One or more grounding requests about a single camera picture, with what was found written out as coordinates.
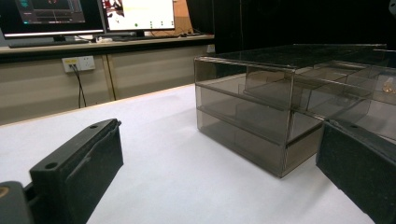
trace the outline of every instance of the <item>computer monitor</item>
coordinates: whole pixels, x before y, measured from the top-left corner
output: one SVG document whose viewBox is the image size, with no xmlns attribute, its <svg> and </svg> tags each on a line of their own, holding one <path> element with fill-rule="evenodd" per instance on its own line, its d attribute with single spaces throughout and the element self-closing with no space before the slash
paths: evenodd
<svg viewBox="0 0 396 224">
<path fill-rule="evenodd" d="M 107 33 L 175 30 L 173 0 L 102 0 Z"/>
<path fill-rule="evenodd" d="M 104 32 L 97 0 L 1 0 L 0 27 L 5 39 Z"/>
</svg>

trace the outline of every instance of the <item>desk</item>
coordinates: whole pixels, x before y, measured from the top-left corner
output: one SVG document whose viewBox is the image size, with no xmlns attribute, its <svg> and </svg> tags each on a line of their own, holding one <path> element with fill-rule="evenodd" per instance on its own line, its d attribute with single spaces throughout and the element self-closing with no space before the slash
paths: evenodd
<svg viewBox="0 0 396 224">
<path fill-rule="evenodd" d="M 104 55 L 152 49 L 184 48 L 213 43 L 213 35 L 198 35 L 179 38 L 61 45 L 39 48 L 10 49 L 9 47 L 0 47 L 0 63 L 21 63 L 85 55 Z"/>
<path fill-rule="evenodd" d="M 194 94 L 188 85 L 0 126 L 0 182 L 25 186 L 51 151 L 116 118 L 124 165 L 89 223 L 373 223 L 315 157 L 278 179 L 201 134 Z"/>
</svg>

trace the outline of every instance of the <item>power socket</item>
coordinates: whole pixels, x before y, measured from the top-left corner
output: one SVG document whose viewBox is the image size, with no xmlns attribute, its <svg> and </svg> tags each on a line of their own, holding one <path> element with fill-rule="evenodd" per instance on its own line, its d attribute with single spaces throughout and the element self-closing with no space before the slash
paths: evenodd
<svg viewBox="0 0 396 224">
<path fill-rule="evenodd" d="M 78 57 L 79 67 L 81 71 L 95 69 L 95 62 L 93 56 Z"/>
<path fill-rule="evenodd" d="M 76 58 L 62 58 L 64 63 L 64 71 L 66 73 L 75 72 L 72 66 L 75 66 L 78 71 L 86 71 L 95 69 L 95 62 L 93 56 L 82 56 Z"/>
<path fill-rule="evenodd" d="M 215 52 L 216 52 L 216 48 L 214 44 L 207 46 L 206 53 L 215 53 Z"/>
</svg>

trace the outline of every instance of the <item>acrylic drawer unit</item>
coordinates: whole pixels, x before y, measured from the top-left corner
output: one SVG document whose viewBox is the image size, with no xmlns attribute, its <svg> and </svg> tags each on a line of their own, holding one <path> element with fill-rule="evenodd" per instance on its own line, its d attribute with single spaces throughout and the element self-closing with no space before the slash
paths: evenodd
<svg viewBox="0 0 396 224">
<path fill-rule="evenodd" d="M 396 104 L 383 91 L 396 73 L 386 52 L 374 51 L 381 48 L 291 45 L 198 57 L 198 128 L 279 177 L 317 152 L 324 119 L 393 139 L 394 125 L 378 125 L 372 109 Z"/>
</svg>

